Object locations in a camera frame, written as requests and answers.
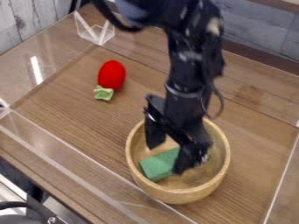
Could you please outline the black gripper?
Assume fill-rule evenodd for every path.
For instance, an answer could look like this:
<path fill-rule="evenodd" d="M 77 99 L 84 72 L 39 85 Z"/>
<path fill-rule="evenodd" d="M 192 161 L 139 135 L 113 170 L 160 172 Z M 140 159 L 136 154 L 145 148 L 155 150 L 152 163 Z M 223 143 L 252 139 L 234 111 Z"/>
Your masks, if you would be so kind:
<path fill-rule="evenodd" d="M 145 144 L 152 150 L 164 143 L 165 136 L 180 145 L 172 172 L 177 175 L 202 165 L 210 158 L 211 137 L 203 126 L 204 92 L 184 93 L 165 85 L 165 97 L 145 97 L 144 133 Z"/>

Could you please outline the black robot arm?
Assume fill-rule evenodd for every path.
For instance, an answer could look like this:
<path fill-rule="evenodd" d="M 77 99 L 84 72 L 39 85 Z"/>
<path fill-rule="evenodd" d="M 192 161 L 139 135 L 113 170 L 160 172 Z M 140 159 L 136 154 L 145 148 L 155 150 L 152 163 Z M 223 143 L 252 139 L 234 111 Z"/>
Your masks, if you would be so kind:
<path fill-rule="evenodd" d="M 220 8 L 212 0 L 115 0 L 116 16 L 105 0 L 93 4 L 119 30 L 133 33 L 156 26 L 165 33 L 171 68 L 165 96 L 145 97 L 145 143 L 152 149 L 169 137 L 180 145 L 172 172 L 183 174 L 207 161 L 212 145 L 203 119 L 211 97 L 223 96 L 215 86 L 226 66 Z"/>

